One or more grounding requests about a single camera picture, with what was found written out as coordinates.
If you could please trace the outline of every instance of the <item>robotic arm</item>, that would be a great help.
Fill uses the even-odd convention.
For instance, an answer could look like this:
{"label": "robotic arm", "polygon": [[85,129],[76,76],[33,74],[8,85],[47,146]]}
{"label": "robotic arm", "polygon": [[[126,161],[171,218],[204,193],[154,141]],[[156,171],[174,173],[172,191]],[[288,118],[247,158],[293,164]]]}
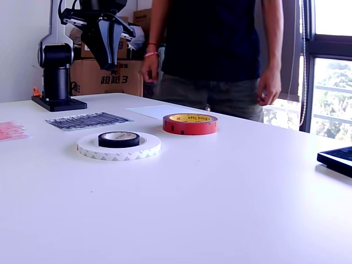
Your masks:
{"label": "robotic arm", "polygon": [[127,0],[80,0],[81,9],[66,8],[66,0],[51,1],[49,34],[39,43],[38,62],[43,68],[42,97],[32,100],[51,112],[84,109],[86,103],[72,99],[69,67],[73,63],[73,41],[65,34],[68,23],[82,30],[82,41],[95,56],[102,70],[113,70],[117,63],[120,38],[131,41],[135,31],[117,16]]}

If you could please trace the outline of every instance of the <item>tape roll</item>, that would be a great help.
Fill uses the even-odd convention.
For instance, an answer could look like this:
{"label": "tape roll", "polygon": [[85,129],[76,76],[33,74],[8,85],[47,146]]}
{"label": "tape roll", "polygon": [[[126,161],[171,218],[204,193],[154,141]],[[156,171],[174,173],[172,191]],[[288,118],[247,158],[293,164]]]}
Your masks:
{"label": "tape roll", "polygon": [[93,134],[80,139],[77,142],[77,150],[85,157],[102,161],[139,160],[157,155],[160,152],[161,141],[158,137],[145,133],[135,134],[140,136],[139,146],[127,148],[99,147],[98,137],[100,134]]}
{"label": "tape roll", "polygon": [[139,146],[140,137],[131,132],[109,132],[99,135],[99,147],[123,149],[125,147]]}
{"label": "tape roll", "polygon": [[205,114],[171,114],[163,121],[164,131],[177,135],[208,135],[218,130],[218,119]]}

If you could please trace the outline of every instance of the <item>pink paper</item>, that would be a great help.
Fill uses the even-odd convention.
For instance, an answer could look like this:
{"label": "pink paper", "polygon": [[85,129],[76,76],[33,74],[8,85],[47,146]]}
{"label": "pink paper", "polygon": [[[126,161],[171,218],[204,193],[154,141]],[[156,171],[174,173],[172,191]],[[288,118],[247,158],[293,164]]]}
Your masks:
{"label": "pink paper", "polygon": [[29,138],[25,128],[14,122],[0,123],[0,141],[18,140]]}

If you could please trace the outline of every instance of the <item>yellow tape core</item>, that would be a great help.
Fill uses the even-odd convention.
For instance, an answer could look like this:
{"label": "yellow tape core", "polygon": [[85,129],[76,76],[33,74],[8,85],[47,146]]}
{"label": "yellow tape core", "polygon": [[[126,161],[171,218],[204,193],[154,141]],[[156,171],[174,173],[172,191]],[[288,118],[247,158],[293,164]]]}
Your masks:
{"label": "yellow tape core", "polygon": [[211,121],[212,118],[203,114],[176,114],[170,117],[173,121],[184,123],[203,123]]}

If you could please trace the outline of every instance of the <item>red tape roll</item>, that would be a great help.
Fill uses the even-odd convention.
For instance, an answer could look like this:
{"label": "red tape roll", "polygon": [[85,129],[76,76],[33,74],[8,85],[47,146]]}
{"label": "red tape roll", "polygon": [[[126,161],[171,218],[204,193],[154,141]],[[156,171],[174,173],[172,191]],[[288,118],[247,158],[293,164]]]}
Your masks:
{"label": "red tape roll", "polygon": [[208,135],[218,131],[218,119],[205,114],[170,114],[163,122],[164,131],[177,135]]}

